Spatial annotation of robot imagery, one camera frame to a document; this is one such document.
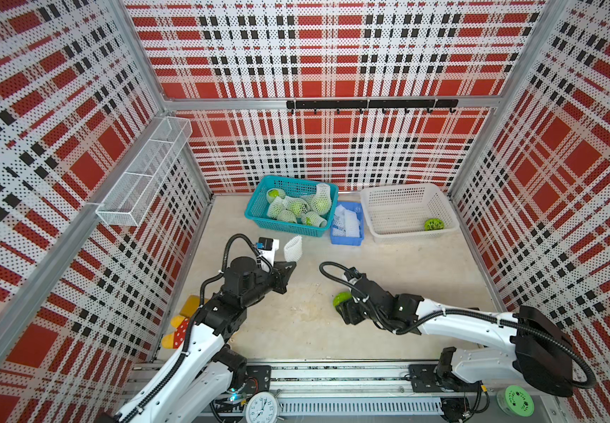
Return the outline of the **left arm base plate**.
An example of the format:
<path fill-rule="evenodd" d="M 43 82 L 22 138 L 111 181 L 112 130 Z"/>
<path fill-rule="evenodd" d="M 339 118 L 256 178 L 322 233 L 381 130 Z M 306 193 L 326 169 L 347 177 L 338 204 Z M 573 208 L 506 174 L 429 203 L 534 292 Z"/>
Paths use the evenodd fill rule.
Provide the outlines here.
<path fill-rule="evenodd" d="M 243 373 L 233 376 L 227 394 L 253 395 L 259 392 L 269 391 L 272 380 L 273 368 L 269 365 L 249 365 L 243 369 Z"/>

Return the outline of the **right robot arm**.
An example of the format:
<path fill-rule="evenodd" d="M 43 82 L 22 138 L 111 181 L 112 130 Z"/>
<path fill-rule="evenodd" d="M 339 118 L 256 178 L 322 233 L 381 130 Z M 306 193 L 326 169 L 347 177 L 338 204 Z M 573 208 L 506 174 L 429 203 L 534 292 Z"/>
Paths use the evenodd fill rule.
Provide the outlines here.
<path fill-rule="evenodd" d="M 348 293 L 334 301 L 346 324 L 368 319 L 396 336 L 457 338 L 479 346 L 442 351 L 437 378 L 445 389 L 494 380 L 522 380 L 543 393 L 569 398 L 595 387 L 597 378 L 567 334 L 537 308 L 485 312 L 451 307 L 416 294 L 392 294 L 355 268 L 332 280 Z"/>

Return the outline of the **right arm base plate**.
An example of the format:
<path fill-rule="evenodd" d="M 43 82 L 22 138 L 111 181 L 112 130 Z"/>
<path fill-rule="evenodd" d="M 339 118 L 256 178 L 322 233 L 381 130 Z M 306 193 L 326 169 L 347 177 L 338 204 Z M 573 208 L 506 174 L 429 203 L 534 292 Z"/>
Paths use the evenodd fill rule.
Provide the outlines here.
<path fill-rule="evenodd" d="M 438 364 L 413 364 L 408 366 L 408 380 L 414 393 L 476 393 L 479 385 L 464 382 Z"/>

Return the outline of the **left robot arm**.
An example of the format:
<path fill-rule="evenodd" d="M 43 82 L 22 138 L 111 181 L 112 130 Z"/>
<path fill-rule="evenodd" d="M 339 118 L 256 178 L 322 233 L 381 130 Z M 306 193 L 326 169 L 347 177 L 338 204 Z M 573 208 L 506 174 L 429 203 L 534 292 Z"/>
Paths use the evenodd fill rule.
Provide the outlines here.
<path fill-rule="evenodd" d="M 163 368 L 116 414 L 97 422 L 192 422 L 215 398 L 243 387 L 247 359 L 227 344 L 266 294 L 285 294 L 295 262 L 260 266 L 238 257 L 220 273 L 224 283 L 188 324 L 183 343 Z"/>

